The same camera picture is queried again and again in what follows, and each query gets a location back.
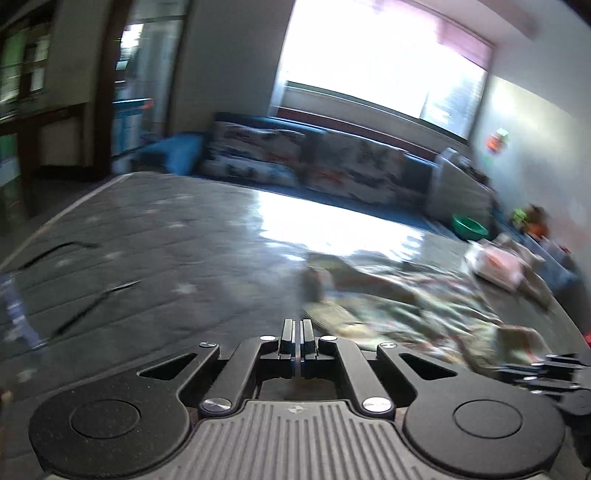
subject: wooden door frame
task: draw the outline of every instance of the wooden door frame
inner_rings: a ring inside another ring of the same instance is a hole
[[[115,114],[115,72],[121,54],[121,36],[134,0],[112,0],[103,32],[96,78],[93,116],[92,169],[97,180],[111,173],[111,125]]]
[[[115,100],[115,72],[119,60],[121,35],[127,24],[129,11],[134,0],[112,0],[111,10],[106,22],[101,46],[98,67],[95,111],[93,119],[93,158],[92,168],[97,179],[102,179],[111,173],[111,128],[114,117],[113,101]],[[164,121],[165,135],[171,134],[171,110],[173,106],[174,90],[177,85],[180,70],[180,58],[187,41],[187,21],[197,2],[187,0],[187,7],[183,15],[183,25],[176,47],[172,78],[168,91],[167,109]]]

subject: screw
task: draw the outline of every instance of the screw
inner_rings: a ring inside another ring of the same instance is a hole
[[[210,413],[222,413],[232,408],[232,402],[225,398],[208,398],[203,401],[201,407]]]
[[[392,402],[383,397],[366,398],[361,405],[365,410],[374,413],[384,413],[392,408]]]

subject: patterned blanket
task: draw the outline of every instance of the patterned blanket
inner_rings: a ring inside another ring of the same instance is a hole
[[[504,324],[469,274],[374,253],[310,254],[308,267],[309,318],[363,349],[395,341],[489,376],[550,353],[535,330]]]

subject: patterned cushion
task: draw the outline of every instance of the patterned cushion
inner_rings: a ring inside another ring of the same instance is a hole
[[[393,204],[404,163],[404,150],[327,131],[306,184],[318,192],[365,203]]]
[[[299,168],[306,136],[291,130],[266,130],[229,122],[216,122],[210,147],[213,155],[251,158]]]
[[[251,158],[214,155],[204,160],[200,169],[202,173],[216,178],[242,178],[285,187],[298,186],[296,174],[286,166]]]

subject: toy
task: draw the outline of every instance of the toy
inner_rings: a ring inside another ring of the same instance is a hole
[[[510,224],[521,233],[531,235],[536,241],[548,236],[548,227],[545,222],[545,211],[537,205],[530,205],[529,208],[513,211]]]

